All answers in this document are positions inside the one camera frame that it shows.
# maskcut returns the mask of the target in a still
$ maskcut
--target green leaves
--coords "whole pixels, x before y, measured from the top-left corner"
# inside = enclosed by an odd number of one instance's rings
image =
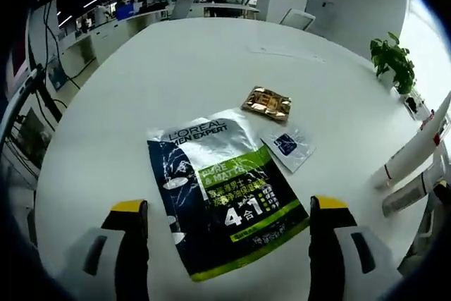
[[[400,40],[393,33],[388,36],[395,42],[390,45],[387,40],[373,39],[370,42],[371,60],[377,68],[376,77],[390,68],[395,71],[393,84],[400,94],[408,94],[415,81],[414,64],[407,59],[410,50],[399,46]]]
[[[395,40],[396,45],[399,45],[399,44],[400,44],[400,40],[399,40],[398,37],[396,37],[396,35],[394,35],[392,32],[389,32],[389,33],[388,33],[388,36],[389,36],[390,38],[392,38],[393,40]]]

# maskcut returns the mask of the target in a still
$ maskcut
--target white pot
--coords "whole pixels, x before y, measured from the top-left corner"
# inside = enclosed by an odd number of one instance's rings
[[[395,79],[395,71],[389,67],[387,72],[379,75],[379,82],[387,89],[391,90],[393,87],[393,79]]]
[[[400,94],[400,100],[401,102],[405,102],[409,98],[408,94]]]

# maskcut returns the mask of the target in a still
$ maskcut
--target ceiling light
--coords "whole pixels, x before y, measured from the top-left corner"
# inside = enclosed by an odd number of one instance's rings
[[[83,8],[87,8],[89,5],[95,3],[96,1],[98,1],[98,0],[93,0],[90,3],[87,3],[86,5],[83,6]]]
[[[66,24],[66,21],[68,21],[68,20],[71,19],[71,18],[72,18],[72,16],[68,16],[68,17],[66,18],[65,21],[63,21],[61,24],[58,25],[58,27],[61,27],[61,26],[63,26],[64,24]]]

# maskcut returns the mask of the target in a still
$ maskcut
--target chair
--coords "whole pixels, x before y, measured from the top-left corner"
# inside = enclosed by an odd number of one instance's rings
[[[194,0],[177,0],[174,9],[172,10],[171,20],[185,19],[188,17],[191,6]]]
[[[298,30],[307,31],[307,29],[315,21],[315,18],[316,17],[311,14],[290,8],[281,20],[280,24],[297,28]]]

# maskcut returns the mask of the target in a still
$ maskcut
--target cable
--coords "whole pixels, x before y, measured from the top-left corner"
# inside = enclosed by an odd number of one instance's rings
[[[51,125],[49,119],[47,119],[47,117],[44,115],[44,112],[42,111],[42,106],[41,106],[41,100],[39,99],[39,95],[38,93],[35,93],[36,95],[36,99],[37,99],[37,104],[39,106],[39,110],[41,111],[42,117],[44,118],[44,120],[49,124],[50,128],[55,131],[55,128]]]
[[[3,153],[3,156],[4,156],[4,158],[9,162],[9,164],[11,165],[11,167],[13,168],[13,170],[16,171],[16,172],[18,173],[19,176],[22,177],[22,179],[28,184],[28,186],[29,186],[29,187],[33,187],[32,184],[31,184],[27,179],[25,179],[25,176],[23,176],[23,174],[22,174],[21,172],[19,172],[19,170],[14,166],[13,162],[12,162],[10,159],[8,159],[8,157],[6,156],[5,153]]]
[[[16,125],[13,125],[13,127],[19,132],[19,133],[22,133],[23,131],[25,131],[25,132],[29,132],[30,131],[30,129],[26,126],[26,125],[23,125],[22,123],[19,123],[19,127],[18,126],[16,126]]]
[[[58,45],[58,40],[56,40],[56,37],[55,37],[55,34],[53,33],[53,31],[50,29],[50,27],[49,27],[49,14],[50,14],[50,8],[51,7],[49,7],[49,13],[47,14],[47,19],[44,21],[44,25],[45,25],[45,27],[46,27],[46,41],[47,41],[47,31],[49,31],[50,32],[50,35],[52,36],[52,38],[54,38],[54,41],[55,41],[55,45],[56,45],[56,55],[58,56],[58,62],[59,62],[59,64],[60,64],[60,67],[61,67],[61,69],[63,70],[63,72],[64,72],[64,74],[66,75],[66,77],[67,77],[67,79],[69,80],[69,81],[71,81],[73,84],[74,84],[74,86],[76,87],[76,88],[78,88],[78,89],[80,89],[80,86],[78,86],[77,85],[77,83],[75,82],[75,81],[73,81],[73,79],[64,71],[64,68],[63,68],[63,63],[61,63],[61,57],[60,57],[60,55],[59,55],[59,45]]]
[[[54,99],[54,102],[59,102],[59,103],[62,104],[64,107],[68,108],[68,105],[64,104],[61,100]]]
[[[42,15],[42,20],[44,21],[44,25],[47,25],[47,21],[46,21],[46,9],[47,9],[47,4],[44,5],[44,14]],[[49,19],[49,14],[50,14],[50,8],[49,11],[47,13],[47,20]],[[45,30],[45,65],[44,65],[44,84],[47,83],[47,64],[49,63],[49,40],[47,39],[48,35],[47,35],[47,30]]]
[[[77,75],[74,75],[74,76],[72,77],[72,79],[76,79],[76,78],[80,77],[80,76],[82,75],[83,71],[84,71],[89,65],[91,65],[91,63],[94,62],[94,60],[95,60],[95,58],[92,58],[86,65],[83,66],[83,68],[81,69],[80,72],[78,72]]]
[[[24,166],[25,169],[28,172],[30,172],[30,174],[37,179],[37,174],[26,164],[26,161],[30,161],[30,160],[23,158],[22,155],[20,155],[20,153],[15,149],[14,146],[12,146],[12,147],[10,146],[10,143],[12,143],[11,139],[9,141],[5,140],[5,143],[6,143],[6,146],[9,148],[9,150],[11,151],[11,153],[13,153],[13,155],[17,158],[17,160],[19,160],[19,162],[22,164],[22,166]]]

